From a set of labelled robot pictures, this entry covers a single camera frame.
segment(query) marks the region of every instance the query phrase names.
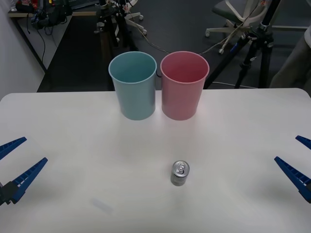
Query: soda can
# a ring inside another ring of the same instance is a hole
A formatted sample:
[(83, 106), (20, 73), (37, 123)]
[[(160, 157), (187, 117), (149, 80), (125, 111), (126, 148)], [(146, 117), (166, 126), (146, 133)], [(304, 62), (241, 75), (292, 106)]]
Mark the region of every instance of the soda can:
[(171, 182), (176, 186), (182, 186), (189, 174), (189, 164), (186, 161), (178, 160), (173, 164)]

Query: pink cup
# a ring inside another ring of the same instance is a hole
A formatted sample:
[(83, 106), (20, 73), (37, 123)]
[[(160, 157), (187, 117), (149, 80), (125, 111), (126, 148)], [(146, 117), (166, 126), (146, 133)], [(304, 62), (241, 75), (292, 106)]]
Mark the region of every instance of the pink cup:
[(160, 68), (164, 114), (174, 120), (191, 118), (209, 73), (207, 61), (196, 53), (179, 51), (163, 58)]

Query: can lid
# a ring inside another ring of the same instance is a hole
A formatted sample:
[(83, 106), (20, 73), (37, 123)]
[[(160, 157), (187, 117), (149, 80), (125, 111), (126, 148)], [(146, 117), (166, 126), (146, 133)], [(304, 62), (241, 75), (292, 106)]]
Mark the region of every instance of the can lid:
[(177, 177), (186, 177), (189, 174), (189, 164), (186, 161), (178, 160), (173, 164), (172, 172)]

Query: plastic cup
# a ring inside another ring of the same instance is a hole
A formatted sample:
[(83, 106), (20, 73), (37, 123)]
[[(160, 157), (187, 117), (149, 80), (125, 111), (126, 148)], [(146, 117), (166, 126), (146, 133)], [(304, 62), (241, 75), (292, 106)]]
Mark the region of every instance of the plastic cup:
[(209, 73), (207, 61), (196, 53), (179, 51), (164, 57), (160, 68), (164, 114), (174, 120), (191, 118)]
[(155, 111), (155, 59), (144, 52), (126, 52), (109, 64), (121, 111), (126, 118), (143, 120)]

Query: cup rim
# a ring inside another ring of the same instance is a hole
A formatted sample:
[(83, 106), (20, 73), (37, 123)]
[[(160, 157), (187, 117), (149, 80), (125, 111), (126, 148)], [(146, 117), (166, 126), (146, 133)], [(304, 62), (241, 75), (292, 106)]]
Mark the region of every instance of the cup rim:
[[(201, 79), (199, 79), (199, 80), (197, 80), (197, 81), (189, 82), (189, 83), (179, 82), (179, 81), (176, 81), (176, 80), (174, 80), (174, 79), (171, 79), (169, 76), (167, 76), (167, 75), (163, 72), (163, 70), (162, 70), (162, 63), (163, 63), (163, 61), (164, 61), (168, 56), (170, 56), (170, 55), (172, 55), (172, 54), (174, 54), (174, 53), (192, 53), (192, 54), (195, 54), (195, 55), (200, 56), (201, 59), (202, 59), (202, 60), (206, 63), (206, 65), (207, 65), (207, 73), (206, 73), (206, 75), (205, 75), (203, 78), (201, 78)], [(209, 64), (208, 64), (207, 60), (205, 60), (204, 57), (202, 57), (201, 55), (199, 55), (199, 54), (197, 54), (197, 53), (195, 53), (195, 52), (190, 52), (190, 51), (177, 51), (177, 52), (172, 52), (172, 53), (166, 55), (166, 56), (162, 59), (162, 61), (161, 61), (161, 63), (160, 63), (160, 70), (161, 70), (161, 73), (164, 74), (165, 77), (168, 78), (169, 80), (171, 80), (172, 82), (175, 82), (175, 83), (178, 83), (178, 84), (185, 84), (185, 85), (187, 85), (187, 84), (198, 83), (198, 82), (201, 82), (202, 79), (206, 79), (206, 77), (207, 77), (208, 74), (209, 74)]]
[[(153, 71), (153, 73), (152, 73), (148, 78), (146, 78), (146, 79), (144, 79), (144, 80), (142, 80), (142, 81), (139, 81), (139, 82), (135, 82), (135, 83), (127, 83), (127, 82), (123, 82), (123, 81), (120, 81), (120, 80), (116, 79), (116, 78), (113, 77), (113, 75), (110, 73), (110, 66), (111, 66), (112, 62), (113, 62), (115, 59), (117, 59), (119, 56), (124, 55), (125, 53), (143, 53), (143, 54), (145, 54), (145, 55), (148, 55), (148, 56), (151, 57), (152, 60), (155, 62), (155, 70)], [(145, 52), (140, 52), (140, 51), (129, 51), (129, 52), (121, 53), (121, 54), (119, 54), (118, 56), (116, 56), (114, 59), (112, 59), (111, 62), (109, 63), (109, 66), (108, 66), (108, 72), (109, 72), (110, 77), (111, 77), (112, 79), (114, 79), (114, 80), (120, 82), (120, 83), (123, 83), (123, 84), (138, 84), (138, 83), (142, 83), (142, 82), (144, 82), (144, 81), (146, 81), (146, 80), (152, 78), (152, 77), (154, 76), (154, 74), (156, 73), (156, 69), (157, 69), (156, 60), (155, 60), (151, 55), (149, 55), (149, 54), (147, 54), (147, 53), (145, 53)]]

